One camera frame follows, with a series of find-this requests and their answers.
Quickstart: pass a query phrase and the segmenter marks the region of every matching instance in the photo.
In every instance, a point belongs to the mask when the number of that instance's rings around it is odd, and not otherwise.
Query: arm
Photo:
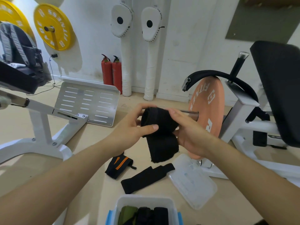
[[[140,123],[137,118],[150,106],[155,105],[139,104],[107,138],[2,196],[2,224],[53,224],[107,160],[133,146],[141,136],[158,129],[158,125],[137,127]]]
[[[269,225],[299,224],[300,188],[212,136],[182,112],[169,112],[180,124],[175,132],[179,144],[213,162]]]

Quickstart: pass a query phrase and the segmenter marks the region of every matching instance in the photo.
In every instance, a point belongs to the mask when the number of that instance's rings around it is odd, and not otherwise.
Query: hand
[[[178,137],[178,144],[195,155],[207,158],[215,137],[181,111],[172,108],[167,110],[172,119],[179,124],[179,129],[174,132]]]
[[[113,156],[118,156],[126,149],[131,148],[142,136],[158,130],[158,125],[138,127],[141,125],[138,117],[142,116],[143,110],[148,107],[156,107],[156,105],[150,103],[138,104],[119,122],[114,131],[104,139],[111,146]]]

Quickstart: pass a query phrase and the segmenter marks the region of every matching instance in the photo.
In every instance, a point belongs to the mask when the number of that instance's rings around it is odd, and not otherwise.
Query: orange weight plate
[[[203,78],[198,84],[189,103],[189,110],[199,112],[198,123],[218,137],[221,131],[225,108],[225,95],[222,82],[215,76]],[[192,159],[200,156],[189,153]]]

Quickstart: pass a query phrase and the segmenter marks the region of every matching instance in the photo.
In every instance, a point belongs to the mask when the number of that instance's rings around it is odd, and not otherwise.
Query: black padded seat
[[[39,87],[39,82],[32,76],[0,61],[0,87],[34,94]]]
[[[257,41],[250,48],[283,141],[300,148],[300,50]]]

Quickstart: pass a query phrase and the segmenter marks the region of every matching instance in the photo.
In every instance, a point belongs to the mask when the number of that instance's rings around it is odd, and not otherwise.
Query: red fire extinguisher
[[[117,56],[114,57],[115,60],[112,63],[113,85],[116,86],[122,94],[122,63]]]
[[[102,73],[103,73],[103,83],[105,85],[113,85],[113,69],[112,69],[112,63],[110,59],[102,54],[104,56],[101,67],[102,67]]]

